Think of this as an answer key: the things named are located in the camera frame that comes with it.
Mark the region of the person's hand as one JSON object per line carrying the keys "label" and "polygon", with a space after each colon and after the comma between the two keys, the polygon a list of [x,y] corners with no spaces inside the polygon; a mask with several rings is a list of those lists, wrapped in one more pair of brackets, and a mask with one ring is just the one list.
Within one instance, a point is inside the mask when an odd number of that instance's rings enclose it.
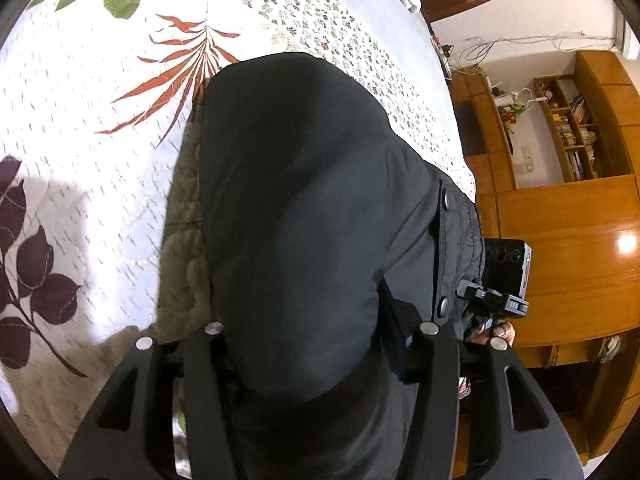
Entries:
{"label": "person's hand", "polygon": [[512,346],[515,339],[515,328],[509,322],[502,322],[488,327],[486,324],[481,325],[474,333],[472,333],[469,341],[473,344],[488,344],[492,338],[500,338]]}

